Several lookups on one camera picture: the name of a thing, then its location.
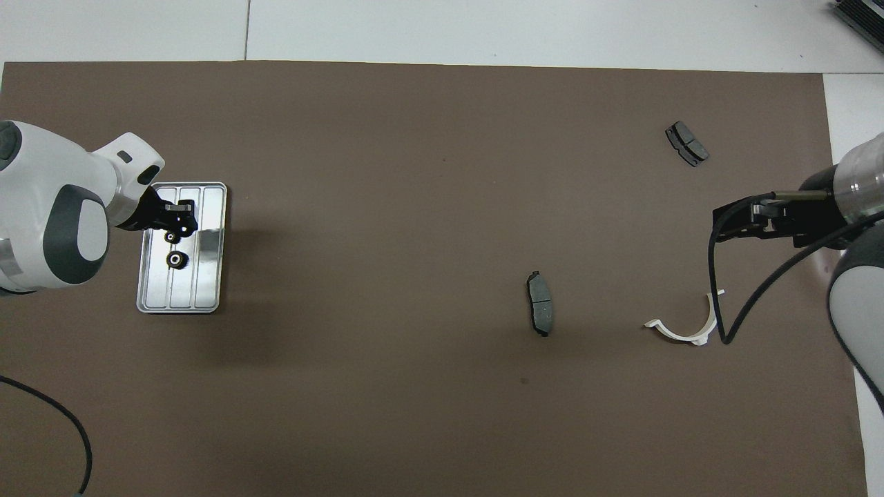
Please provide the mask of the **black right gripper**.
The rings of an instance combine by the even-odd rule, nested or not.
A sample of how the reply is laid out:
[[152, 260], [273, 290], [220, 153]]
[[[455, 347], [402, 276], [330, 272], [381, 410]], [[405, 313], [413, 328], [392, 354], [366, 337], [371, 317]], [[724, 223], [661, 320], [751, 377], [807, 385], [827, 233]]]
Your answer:
[[796, 248], [848, 226], [831, 191], [779, 191], [773, 193], [773, 198], [747, 196], [716, 208], [715, 222], [723, 224], [715, 230], [714, 242], [757, 236], [760, 223], [756, 216], [767, 218], [767, 238], [791, 238]]

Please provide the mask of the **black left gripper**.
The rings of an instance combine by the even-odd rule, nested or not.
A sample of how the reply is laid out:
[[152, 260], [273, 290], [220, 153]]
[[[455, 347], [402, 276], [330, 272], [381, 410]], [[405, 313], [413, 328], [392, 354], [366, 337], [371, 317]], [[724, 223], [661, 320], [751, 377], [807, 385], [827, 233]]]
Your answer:
[[193, 200], [181, 200], [174, 204], [161, 198], [152, 186], [148, 186], [135, 211], [124, 220], [124, 230], [176, 231], [179, 229], [179, 235], [192, 235], [198, 229], [196, 218], [194, 216], [179, 216], [178, 223], [177, 215], [192, 215], [194, 211], [195, 202]]

